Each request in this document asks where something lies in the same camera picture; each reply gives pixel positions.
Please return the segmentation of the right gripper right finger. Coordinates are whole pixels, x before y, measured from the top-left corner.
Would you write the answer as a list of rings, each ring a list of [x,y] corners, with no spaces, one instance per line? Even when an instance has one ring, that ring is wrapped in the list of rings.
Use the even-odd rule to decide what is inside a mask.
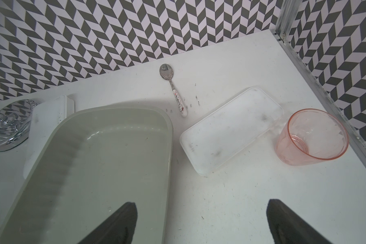
[[[329,244],[323,235],[279,199],[268,202],[266,216],[276,244]]]

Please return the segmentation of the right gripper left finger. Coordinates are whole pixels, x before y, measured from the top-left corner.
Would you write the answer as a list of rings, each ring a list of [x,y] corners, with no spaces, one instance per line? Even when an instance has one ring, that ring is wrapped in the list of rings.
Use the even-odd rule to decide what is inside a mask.
[[[136,204],[126,202],[79,244],[131,244],[137,219]]]

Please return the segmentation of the grey storage box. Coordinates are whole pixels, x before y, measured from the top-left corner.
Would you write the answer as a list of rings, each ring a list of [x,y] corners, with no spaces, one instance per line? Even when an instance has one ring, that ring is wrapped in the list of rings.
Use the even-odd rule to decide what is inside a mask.
[[[164,241],[173,127],[140,105],[86,109],[54,130],[0,228],[0,244],[77,244],[127,202],[133,243]]]

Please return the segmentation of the translucent white pencil case right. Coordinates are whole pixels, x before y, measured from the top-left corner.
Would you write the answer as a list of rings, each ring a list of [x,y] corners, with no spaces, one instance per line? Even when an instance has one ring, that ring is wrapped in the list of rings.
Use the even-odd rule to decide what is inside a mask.
[[[180,144],[199,175],[208,175],[270,130],[283,108],[258,87],[246,88],[187,129]]]

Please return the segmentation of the chrome cup rack stand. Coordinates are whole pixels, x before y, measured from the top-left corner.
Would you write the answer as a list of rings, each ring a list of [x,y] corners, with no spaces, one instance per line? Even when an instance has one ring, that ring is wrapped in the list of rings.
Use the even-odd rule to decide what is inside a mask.
[[[29,99],[13,102],[0,110],[0,152],[11,150],[29,137],[33,110]]]

